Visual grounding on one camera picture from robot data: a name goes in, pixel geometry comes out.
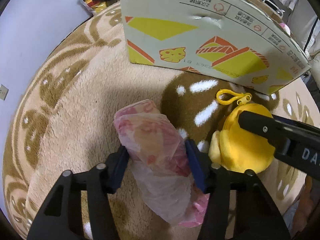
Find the plastic bag of snacks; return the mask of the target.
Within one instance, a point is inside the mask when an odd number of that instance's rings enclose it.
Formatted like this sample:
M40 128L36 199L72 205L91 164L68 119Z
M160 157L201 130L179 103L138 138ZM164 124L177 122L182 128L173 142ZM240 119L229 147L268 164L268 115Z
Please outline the plastic bag of snacks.
M107 4L103 0L79 0L80 3L93 15L99 14L107 8Z

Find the pink tissue pack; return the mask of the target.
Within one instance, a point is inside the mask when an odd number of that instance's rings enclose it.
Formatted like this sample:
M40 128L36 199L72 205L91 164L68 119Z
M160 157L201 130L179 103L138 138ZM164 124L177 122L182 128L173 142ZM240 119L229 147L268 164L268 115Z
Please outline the pink tissue pack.
M114 115L120 143L144 203L171 225L203 223L209 196L193 180L184 139L152 100L126 106Z

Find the beige patterned carpet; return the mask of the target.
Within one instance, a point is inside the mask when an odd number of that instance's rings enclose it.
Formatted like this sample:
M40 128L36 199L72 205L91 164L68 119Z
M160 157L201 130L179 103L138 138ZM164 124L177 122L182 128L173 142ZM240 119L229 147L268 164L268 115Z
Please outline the beige patterned carpet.
M234 106L214 105L220 89L253 95L273 114L319 127L319 110L302 79L271 96L213 77L131 64L120 3L73 31L36 73L17 109L4 150L5 207L26 239L42 202L62 171L87 171L119 146L117 110L150 99L206 152L212 133ZM298 198L305 174L274 159L259 177L283 214ZM121 239L197 239L200 226L170 226L141 198L131 171L110 195Z

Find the upper wall socket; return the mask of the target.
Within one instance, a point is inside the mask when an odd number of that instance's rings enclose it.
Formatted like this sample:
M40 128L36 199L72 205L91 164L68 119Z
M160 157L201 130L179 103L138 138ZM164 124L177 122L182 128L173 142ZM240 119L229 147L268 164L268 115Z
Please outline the upper wall socket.
M8 89L4 85L0 85L0 99L5 100L8 94Z

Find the white rolling cart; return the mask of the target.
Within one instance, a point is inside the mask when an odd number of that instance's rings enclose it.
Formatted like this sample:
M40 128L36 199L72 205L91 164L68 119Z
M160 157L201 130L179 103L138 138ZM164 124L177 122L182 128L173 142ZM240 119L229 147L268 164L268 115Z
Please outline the white rolling cart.
M274 4L271 0L263 0L263 2L271 7L280 17L284 16L285 10L280 9L276 4Z

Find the open cardboard box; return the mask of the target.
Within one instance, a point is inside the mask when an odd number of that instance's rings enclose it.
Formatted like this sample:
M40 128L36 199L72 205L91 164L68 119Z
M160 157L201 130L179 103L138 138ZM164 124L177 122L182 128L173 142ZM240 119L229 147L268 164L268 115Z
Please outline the open cardboard box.
M258 0L120 0L129 60L217 77L267 95L311 67Z

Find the yellow round plush keychain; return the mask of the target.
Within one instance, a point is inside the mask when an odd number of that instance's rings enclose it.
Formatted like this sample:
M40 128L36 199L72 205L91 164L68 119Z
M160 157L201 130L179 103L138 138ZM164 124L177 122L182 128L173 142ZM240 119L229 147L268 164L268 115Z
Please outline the yellow round plush keychain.
M236 93L230 89L221 89L216 94L220 105L237 103L227 116L221 131L215 131L209 147L209 158L227 170L245 172L247 169L260 173L266 170L273 161L275 148L267 139L242 129L239 115L248 111L270 118L272 114L263 105L251 103L252 94Z

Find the white softbox light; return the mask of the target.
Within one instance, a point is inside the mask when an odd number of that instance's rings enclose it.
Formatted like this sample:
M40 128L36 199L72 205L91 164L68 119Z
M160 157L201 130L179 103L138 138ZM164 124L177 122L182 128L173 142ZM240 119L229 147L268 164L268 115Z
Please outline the white softbox light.
M302 50L312 59L319 56L319 0L298 0L288 24Z

